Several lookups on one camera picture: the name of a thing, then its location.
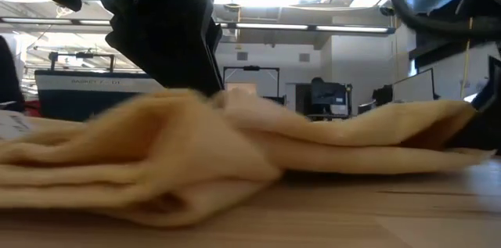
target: yellow cord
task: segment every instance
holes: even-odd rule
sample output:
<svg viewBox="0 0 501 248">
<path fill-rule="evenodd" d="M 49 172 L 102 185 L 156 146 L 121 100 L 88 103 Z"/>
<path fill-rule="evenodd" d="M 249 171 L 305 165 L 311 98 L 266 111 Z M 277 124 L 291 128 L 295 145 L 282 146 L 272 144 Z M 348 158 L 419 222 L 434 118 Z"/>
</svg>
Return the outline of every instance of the yellow cord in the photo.
<svg viewBox="0 0 501 248">
<path fill-rule="evenodd" d="M 470 27 L 469 29 L 473 29 L 473 17 L 470 17 Z M 471 46 L 471 40 L 468 39 L 467 41 L 467 50 L 466 50 L 466 59 L 464 60 L 464 69 L 463 69 L 463 83 L 461 84 L 461 99 L 464 99 L 464 90 L 466 89 L 467 86 L 467 81 L 468 81 L 468 72 L 470 69 L 470 46 Z"/>
</svg>

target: cloth fold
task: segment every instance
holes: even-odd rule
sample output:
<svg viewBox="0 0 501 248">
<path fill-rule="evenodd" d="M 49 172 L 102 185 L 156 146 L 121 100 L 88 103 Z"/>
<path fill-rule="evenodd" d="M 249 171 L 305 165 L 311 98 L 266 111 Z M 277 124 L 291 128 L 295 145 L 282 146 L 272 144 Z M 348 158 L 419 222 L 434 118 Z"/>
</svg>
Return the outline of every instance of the cloth fold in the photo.
<svg viewBox="0 0 501 248">
<path fill-rule="evenodd" d="M 72 208 L 152 226 L 196 224 L 285 170 L 349 174 L 450 171 L 492 152 L 444 149 L 475 110 L 465 102 L 381 107 L 312 123 L 246 92 L 205 99 L 167 89 L 87 124 L 33 119 L 0 142 L 0 208 Z"/>
</svg>

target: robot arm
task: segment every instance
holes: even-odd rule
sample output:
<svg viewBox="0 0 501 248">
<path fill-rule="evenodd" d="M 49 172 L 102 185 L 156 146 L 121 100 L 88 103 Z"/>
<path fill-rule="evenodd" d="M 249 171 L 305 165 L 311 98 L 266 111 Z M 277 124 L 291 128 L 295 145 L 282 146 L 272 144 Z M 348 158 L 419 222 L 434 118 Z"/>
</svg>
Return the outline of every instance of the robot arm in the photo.
<svg viewBox="0 0 501 248">
<path fill-rule="evenodd" d="M 81 0 L 53 0 L 81 9 Z M 214 52 L 222 29 L 213 0 L 101 0 L 113 13 L 106 41 L 165 87 L 222 90 Z"/>
</svg>

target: towel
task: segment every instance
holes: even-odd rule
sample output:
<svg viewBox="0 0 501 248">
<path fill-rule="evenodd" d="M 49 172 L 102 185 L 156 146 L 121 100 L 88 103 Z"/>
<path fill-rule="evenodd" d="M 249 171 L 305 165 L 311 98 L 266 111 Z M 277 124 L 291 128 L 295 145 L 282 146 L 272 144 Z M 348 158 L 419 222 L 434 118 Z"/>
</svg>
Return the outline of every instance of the towel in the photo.
<svg viewBox="0 0 501 248">
<path fill-rule="evenodd" d="M 86 124 L 33 119 L 0 142 L 0 208 L 70 208 L 176 227 L 196 224 L 286 170 L 349 174 L 451 171 L 492 152 L 445 149 L 475 115 L 464 102 L 381 107 L 312 123 L 239 90 L 142 95 Z"/>
</svg>

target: table surface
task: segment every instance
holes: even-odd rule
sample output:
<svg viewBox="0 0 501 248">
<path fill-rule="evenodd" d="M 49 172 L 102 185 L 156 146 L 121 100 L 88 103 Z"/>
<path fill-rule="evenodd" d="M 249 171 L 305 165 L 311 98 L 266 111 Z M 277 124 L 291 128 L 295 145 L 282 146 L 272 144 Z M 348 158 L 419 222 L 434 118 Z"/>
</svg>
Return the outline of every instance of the table surface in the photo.
<svg viewBox="0 0 501 248">
<path fill-rule="evenodd" d="M 86 214 L 0 213 L 0 246 L 370 247 L 501 246 L 501 160 L 451 174 L 292 174 L 201 225 L 143 228 Z"/>
</svg>

